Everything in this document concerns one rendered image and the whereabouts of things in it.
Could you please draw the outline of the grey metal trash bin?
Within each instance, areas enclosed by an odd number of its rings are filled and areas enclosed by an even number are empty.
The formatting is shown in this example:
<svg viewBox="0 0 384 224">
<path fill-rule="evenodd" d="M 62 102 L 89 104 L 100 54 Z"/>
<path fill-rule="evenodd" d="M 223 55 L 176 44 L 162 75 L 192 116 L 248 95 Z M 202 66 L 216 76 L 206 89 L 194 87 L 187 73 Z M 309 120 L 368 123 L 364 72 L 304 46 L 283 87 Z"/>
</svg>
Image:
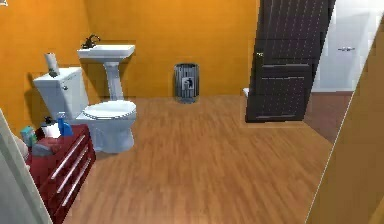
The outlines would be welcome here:
<svg viewBox="0 0 384 224">
<path fill-rule="evenodd" d="M 178 63 L 174 66 L 174 96 L 180 103 L 191 104 L 199 96 L 199 66 Z"/>
</svg>

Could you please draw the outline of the dark brown room door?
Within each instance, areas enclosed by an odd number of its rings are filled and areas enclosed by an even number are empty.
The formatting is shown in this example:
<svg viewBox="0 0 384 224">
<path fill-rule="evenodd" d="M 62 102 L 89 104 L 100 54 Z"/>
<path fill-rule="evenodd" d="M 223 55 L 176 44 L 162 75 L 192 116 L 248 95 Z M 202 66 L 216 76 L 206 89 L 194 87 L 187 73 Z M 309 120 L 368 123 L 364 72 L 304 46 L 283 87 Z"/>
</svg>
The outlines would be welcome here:
<svg viewBox="0 0 384 224">
<path fill-rule="evenodd" d="M 260 0 L 246 122 L 304 119 L 335 1 Z"/>
</svg>

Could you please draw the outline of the black sink faucet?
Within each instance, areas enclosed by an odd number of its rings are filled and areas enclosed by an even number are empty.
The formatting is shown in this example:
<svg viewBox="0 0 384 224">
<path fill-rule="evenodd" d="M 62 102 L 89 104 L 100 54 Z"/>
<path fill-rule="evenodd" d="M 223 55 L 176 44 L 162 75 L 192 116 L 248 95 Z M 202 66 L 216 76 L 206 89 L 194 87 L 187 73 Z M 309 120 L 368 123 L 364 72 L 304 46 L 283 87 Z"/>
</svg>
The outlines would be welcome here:
<svg viewBox="0 0 384 224">
<path fill-rule="evenodd" d="M 89 37 L 86 38 L 85 42 L 81 45 L 81 47 L 83 49 L 93 48 L 95 46 L 95 42 L 93 41 L 93 38 L 97 38 L 98 40 L 100 40 L 99 36 L 95 34 L 91 34 Z"/>
</svg>

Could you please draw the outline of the blue spray bottle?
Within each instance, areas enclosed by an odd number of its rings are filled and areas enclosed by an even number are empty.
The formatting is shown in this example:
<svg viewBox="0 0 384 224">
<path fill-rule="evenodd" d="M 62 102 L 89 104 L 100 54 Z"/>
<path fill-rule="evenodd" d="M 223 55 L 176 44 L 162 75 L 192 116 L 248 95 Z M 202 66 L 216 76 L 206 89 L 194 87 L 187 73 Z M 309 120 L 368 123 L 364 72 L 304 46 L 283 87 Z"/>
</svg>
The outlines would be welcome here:
<svg viewBox="0 0 384 224">
<path fill-rule="evenodd" d="M 73 135 L 72 127 L 69 123 L 65 121 L 65 117 L 66 115 L 64 112 L 59 112 L 57 114 L 57 123 L 58 123 L 60 134 L 62 136 L 72 136 Z"/>
</svg>

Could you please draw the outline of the red chest of drawers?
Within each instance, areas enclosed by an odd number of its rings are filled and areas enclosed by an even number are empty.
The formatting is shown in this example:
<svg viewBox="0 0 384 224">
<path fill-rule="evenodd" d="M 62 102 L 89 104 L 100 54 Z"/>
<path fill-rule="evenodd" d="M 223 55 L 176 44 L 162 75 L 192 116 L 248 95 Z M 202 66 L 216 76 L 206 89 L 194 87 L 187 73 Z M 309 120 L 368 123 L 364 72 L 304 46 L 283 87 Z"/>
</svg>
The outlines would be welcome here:
<svg viewBox="0 0 384 224">
<path fill-rule="evenodd" d="M 55 149 L 53 155 L 30 154 L 27 159 L 53 224 L 63 224 L 96 159 L 88 126 L 72 125 L 72 131 L 72 136 L 49 138 Z"/>
</svg>

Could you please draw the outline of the white soap dispenser bottle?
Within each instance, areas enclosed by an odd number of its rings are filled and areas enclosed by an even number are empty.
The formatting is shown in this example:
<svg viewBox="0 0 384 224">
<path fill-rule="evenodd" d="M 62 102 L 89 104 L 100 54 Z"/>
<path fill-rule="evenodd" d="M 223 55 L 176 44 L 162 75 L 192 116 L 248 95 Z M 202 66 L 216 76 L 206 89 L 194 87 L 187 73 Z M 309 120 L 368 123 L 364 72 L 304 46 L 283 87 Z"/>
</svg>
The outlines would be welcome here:
<svg viewBox="0 0 384 224">
<path fill-rule="evenodd" d="M 50 116 L 45 117 L 44 122 L 41 124 L 41 129 L 46 137 L 58 138 L 61 136 L 58 123 Z"/>
</svg>

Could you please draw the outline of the white toilet paper roll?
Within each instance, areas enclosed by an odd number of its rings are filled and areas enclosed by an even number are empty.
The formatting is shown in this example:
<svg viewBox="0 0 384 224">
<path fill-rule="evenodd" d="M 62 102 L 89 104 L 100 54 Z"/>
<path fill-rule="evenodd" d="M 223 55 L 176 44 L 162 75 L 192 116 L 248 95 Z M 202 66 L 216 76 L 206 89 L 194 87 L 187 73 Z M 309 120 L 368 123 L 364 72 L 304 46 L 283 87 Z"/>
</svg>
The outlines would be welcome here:
<svg viewBox="0 0 384 224">
<path fill-rule="evenodd" d="M 44 57 L 48 67 L 48 74 L 51 77 L 58 76 L 60 74 L 60 71 L 55 54 L 52 52 L 48 52 L 44 55 Z"/>
</svg>

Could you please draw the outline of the grey folded cloth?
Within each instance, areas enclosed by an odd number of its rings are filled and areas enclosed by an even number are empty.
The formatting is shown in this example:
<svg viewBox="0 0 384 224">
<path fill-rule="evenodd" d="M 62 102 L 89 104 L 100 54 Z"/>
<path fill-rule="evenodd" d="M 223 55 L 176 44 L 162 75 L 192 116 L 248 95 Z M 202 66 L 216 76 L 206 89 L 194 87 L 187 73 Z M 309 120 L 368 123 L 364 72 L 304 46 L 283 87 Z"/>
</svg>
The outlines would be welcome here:
<svg viewBox="0 0 384 224">
<path fill-rule="evenodd" d="M 38 157 L 51 156 L 54 154 L 54 152 L 50 147 L 46 145 L 38 144 L 38 143 L 32 146 L 31 152 L 33 156 L 38 156 Z"/>
</svg>

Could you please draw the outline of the teal box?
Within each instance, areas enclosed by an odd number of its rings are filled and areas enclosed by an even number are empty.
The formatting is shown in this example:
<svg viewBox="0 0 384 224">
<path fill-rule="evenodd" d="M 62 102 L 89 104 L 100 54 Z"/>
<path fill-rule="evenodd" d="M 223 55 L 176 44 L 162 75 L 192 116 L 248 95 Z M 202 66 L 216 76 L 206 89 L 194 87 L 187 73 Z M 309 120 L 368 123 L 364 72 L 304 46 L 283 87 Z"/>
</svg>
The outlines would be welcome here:
<svg viewBox="0 0 384 224">
<path fill-rule="evenodd" d="M 37 136 L 34 129 L 31 126 L 26 126 L 20 131 L 23 142 L 32 147 L 37 142 Z"/>
</svg>

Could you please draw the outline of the white room door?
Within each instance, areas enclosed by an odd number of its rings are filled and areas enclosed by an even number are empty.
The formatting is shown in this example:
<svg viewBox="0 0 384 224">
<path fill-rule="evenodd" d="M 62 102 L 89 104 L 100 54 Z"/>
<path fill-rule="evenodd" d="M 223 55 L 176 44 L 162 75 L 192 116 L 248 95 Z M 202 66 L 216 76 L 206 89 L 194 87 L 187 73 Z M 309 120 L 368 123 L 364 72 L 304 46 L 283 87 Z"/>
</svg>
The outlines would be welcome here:
<svg viewBox="0 0 384 224">
<path fill-rule="evenodd" d="M 354 91 L 371 50 L 384 0 L 336 0 L 313 92 Z M 338 48 L 354 47 L 353 51 Z"/>
</svg>

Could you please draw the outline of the white pedestal sink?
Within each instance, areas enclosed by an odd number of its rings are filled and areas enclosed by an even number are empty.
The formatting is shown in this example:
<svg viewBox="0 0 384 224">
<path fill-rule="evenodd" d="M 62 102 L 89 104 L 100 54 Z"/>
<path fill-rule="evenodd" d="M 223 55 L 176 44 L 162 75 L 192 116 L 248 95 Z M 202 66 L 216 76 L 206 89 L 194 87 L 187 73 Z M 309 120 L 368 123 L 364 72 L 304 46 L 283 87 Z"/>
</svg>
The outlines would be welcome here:
<svg viewBox="0 0 384 224">
<path fill-rule="evenodd" d="M 107 75 L 107 84 L 111 100 L 123 100 L 124 94 L 121 85 L 119 64 L 129 58 L 135 51 L 134 45 L 96 45 L 93 48 L 79 49 L 80 59 L 91 59 L 103 64 Z"/>
</svg>

